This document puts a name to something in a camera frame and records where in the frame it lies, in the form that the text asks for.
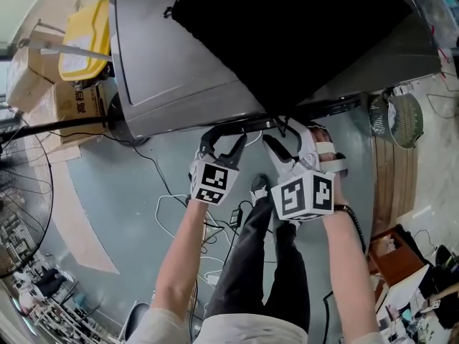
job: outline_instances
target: trash can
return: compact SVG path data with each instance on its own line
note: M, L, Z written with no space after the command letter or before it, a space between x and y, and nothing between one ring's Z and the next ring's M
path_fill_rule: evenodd
M412 149L423 134L424 118L414 95L380 95L369 104L372 134L403 149Z

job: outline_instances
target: yellow bin lid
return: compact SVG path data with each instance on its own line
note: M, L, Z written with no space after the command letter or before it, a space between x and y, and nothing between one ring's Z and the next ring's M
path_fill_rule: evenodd
M99 54L109 54L108 0L98 1L69 16L64 44ZM91 79L106 65L107 61L101 59L61 54L59 73L61 78L68 82Z

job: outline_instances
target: hand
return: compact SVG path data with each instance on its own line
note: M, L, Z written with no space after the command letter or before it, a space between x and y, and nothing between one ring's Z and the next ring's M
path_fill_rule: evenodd
M314 141L316 143L328 141L331 142L330 134L327 130L322 128L309 128L311 130ZM334 161L336 159L336 154L333 153L325 153L319 156L319 161ZM341 191L341 177L339 173L335 173L335 180L333 185L333 197L335 201L335 205L349 205L347 200L344 198L343 193Z

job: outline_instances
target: wristwatch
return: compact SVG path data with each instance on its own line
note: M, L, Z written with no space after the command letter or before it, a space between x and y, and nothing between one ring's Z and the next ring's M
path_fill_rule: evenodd
M359 235L359 238L360 238L361 249L365 254L365 252L366 252L365 238L364 238L363 232L361 231L360 223L357 220L357 216L354 213L354 210L352 210L351 207L348 206L348 205L336 204L335 205L335 212L336 211L344 211L345 213L347 213L351 217L352 222L354 223L354 226L356 227L357 234Z

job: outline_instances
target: cardboard box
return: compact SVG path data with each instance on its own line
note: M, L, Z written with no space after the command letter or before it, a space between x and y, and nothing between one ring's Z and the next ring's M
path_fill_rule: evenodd
M31 39L62 43L63 37L33 31ZM60 54L40 54L38 49L23 47L17 50L8 69L6 102L20 110L30 112L43 94L54 83L61 82L59 74Z
M75 118L90 118L106 115L105 94L101 85L75 90L66 82L60 82L46 91L35 109L27 116L30 125L53 123ZM56 130L54 133L66 136L73 133L101 134L107 130L107 123L77 126ZM38 135L47 153L79 145L93 138L90 135L72 135L61 138L51 133Z

